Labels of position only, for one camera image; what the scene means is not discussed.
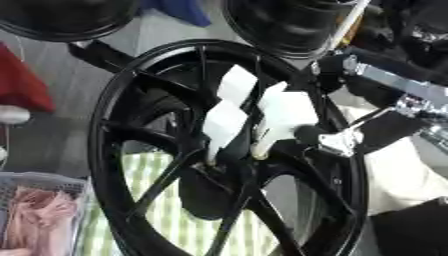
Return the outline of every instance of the white object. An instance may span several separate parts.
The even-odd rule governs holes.
[[[8,157],[8,151],[5,148],[0,147],[0,161],[5,161]]]
[[[258,78],[244,68],[235,65],[227,72],[218,88],[218,97],[240,107],[254,89]]]
[[[349,121],[371,111],[342,107]],[[365,156],[369,215],[395,211],[448,196],[448,180],[422,162],[411,139],[403,138]]]
[[[202,132],[210,138],[209,164],[214,164],[219,149],[227,147],[240,133],[247,118],[244,111],[227,100],[222,100],[207,113]]]
[[[338,47],[344,36],[347,34],[347,32],[350,30],[353,24],[355,24],[359,16],[361,16],[361,14],[367,8],[370,1],[371,0],[359,0],[358,3],[355,5],[355,7],[353,7],[349,15],[345,18],[344,22],[342,22],[341,26],[339,26],[338,30],[334,34],[330,45],[331,51],[336,49],[336,47]]]
[[[306,92],[276,93],[262,112],[264,118],[257,127],[257,142],[252,147],[252,156],[256,159],[264,159],[277,141],[293,139],[298,127],[319,121]]]
[[[273,97],[275,97],[276,95],[279,95],[279,93],[286,90],[286,87],[288,87],[288,84],[286,82],[280,82],[276,85],[273,85],[273,86],[267,88],[264,91],[263,96],[261,97],[260,101],[258,102],[258,108],[261,111],[263,111],[267,107],[269,102],[271,102],[271,99]]]
[[[21,124],[28,121],[30,117],[30,112],[24,108],[0,105],[0,123]]]

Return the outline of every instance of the wheel rim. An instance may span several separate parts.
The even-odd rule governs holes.
[[[179,178],[183,169],[174,167],[190,167],[204,159],[203,137],[200,135],[199,127],[205,112],[216,103],[217,99],[211,96],[210,90],[195,91],[192,87],[178,81],[171,82],[158,75],[163,75],[176,65],[179,67],[185,63],[196,63],[199,67],[198,81],[204,85],[208,84],[207,76],[204,74],[207,74],[209,66],[211,67],[211,63],[214,62],[231,62],[245,67],[263,78],[260,79],[258,86],[262,86],[264,79],[272,78],[299,84],[297,83],[299,72],[294,67],[252,47],[219,40],[189,40],[165,45],[138,57],[111,80],[100,97],[91,120],[89,163],[101,207],[115,234],[120,237],[121,246],[125,247],[130,255],[149,255],[145,252],[155,250],[158,251],[158,255],[188,255],[161,236],[142,217],[142,213],[156,194],[160,194],[174,178]],[[272,82],[269,80],[266,83],[272,85]],[[138,102],[138,91],[145,92],[155,87],[174,95],[187,105],[188,109],[176,107],[174,106],[176,104],[170,102],[162,108],[153,107],[151,111],[136,114],[139,112],[138,108],[129,107],[129,102]],[[342,115],[331,102],[327,105],[328,125],[333,129],[341,129],[346,125]],[[176,117],[179,120],[187,118],[184,120],[188,121],[179,123],[193,125],[178,130],[191,129],[187,132],[191,134],[190,136],[183,134],[178,136],[182,139],[173,138],[170,134],[161,134],[139,127],[156,119],[162,113],[180,110],[182,114],[176,114]],[[164,179],[159,177],[157,185],[153,185],[137,202],[130,196],[124,181],[120,159],[117,157],[117,152],[121,152],[124,141],[131,139],[145,141],[177,155],[162,174]],[[238,200],[232,206],[233,211],[228,211],[227,218],[221,224],[221,230],[227,230],[234,223],[240,210],[245,208],[254,211],[273,231],[283,248],[284,255],[347,255],[352,251],[360,235],[366,215],[367,186],[361,158],[356,156],[348,160],[329,160],[345,169],[345,173],[341,176],[344,186],[341,187],[342,192],[338,194],[326,182],[326,178],[320,171],[310,166],[308,162],[304,162],[303,159],[298,160],[296,156],[291,156],[283,150],[288,147],[279,146],[278,150],[274,150],[271,157],[262,164],[254,160],[244,160],[243,167],[239,167],[238,175],[245,174],[245,176],[239,176],[243,182],[238,187],[238,192],[234,194]],[[282,164],[281,171],[267,167],[274,162]],[[260,175],[258,168],[268,171]],[[300,174],[290,170],[299,170]],[[297,246],[297,243],[291,240],[285,224],[260,190],[270,180],[284,174],[293,175],[304,181],[323,198],[331,209],[329,216],[303,246]],[[218,238],[215,239],[207,255],[219,255],[218,252],[222,248],[226,233],[228,232],[218,232]]]

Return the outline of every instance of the white plastic block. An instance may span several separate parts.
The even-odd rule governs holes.
[[[257,127],[257,142],[252,155],[264,158],[279,140],[294,138],[294,131],[303,125],[315,125],[319,118],[306,92],[278,92],[262,109],[264,118]]]
[[[222,78],[218,97],[240,107],[254,89],[258,78],[244,68],[235,65]]]
[[[263,111],[269,102],[271,102],[271,99],[275,97],[276,95],[279,95],[279,93],[286,90],[286,87],[288,87],[288,84],[286,82],[280,82],[276,85],[273,85],[271,87],[268,87],[261,97],[260,101],[258,102],[258,108]]]
[[[222,100],[207,113],[202,132],[210,138],[208,163],[214,163],[219,149],[227,147],[235,139],[247,118],[244,111],[227,100]]]

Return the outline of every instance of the black wheel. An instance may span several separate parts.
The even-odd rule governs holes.
[[[121,29],[138,7],[136,0],[3,0],[0,29],[42,41],[90,40]]]
[[[248,155],[237,161],[222,157],[219,171],[213,175],[198,167],[204,166],[207,143],[200,132],[202,120],[218,101],[213,95],[222,75],[234,64],[259,77],[254,99],[264,87],[288,81],[294,89],[314,92],[310,95],[314,95],[315,104],[321,102],[320,95],[290,64],[255,48],[220,40],[189,40],[153,49],[118,73],[104,90],[91,120],[89,163],[96,195],[120,247],[128,255],[188,255],[160,235],[144,214],[164,189],[193,168],[206,176],[211,187],[225,186],[230,191],[231,203],[224,207],[223,221],[207,256],[220,254],[243,209],[253,211],[267,225],[283,255],[348,255],[366,217],[367,180],[362,157],[334,158],[285,142],[278,143],[264,161]],[[321,112],[321,125],[326,129],[336,131],[347,125],[332,102],[317,107],[325,112]],[[259,121],[260,114],[250,101],[245,110],[251,113],[251,121]],[[168,113],[176,125],[164,125],[163,129],[149,125]],[[139,200],[130,195],[120,160],[123,145],[130,140],[174,156]],[[306,183],[327,205],[326,216],[304,244],[294,239],[262,193],[262,188],[280,175]],[[333,179],[339,181],[336,187]]]

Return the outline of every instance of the green checkered cloth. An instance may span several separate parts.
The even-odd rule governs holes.
[[[135,200],[162,174],[170,163],[170,155],[152,152],[126,155],[123,169],[126,182]],[[93,193],[78,239],[77,256],[122,255],[114,242],[106,217]],[[204,255],[217,233],[221,220],[206,221],[190,215],[181,206],[178,181],[157,197],[146,215],[151,225],[167,240],[191,255]],[[231,231],[222,256],[262,256],[278,245],[277,239],[256,216],[244,211]]]

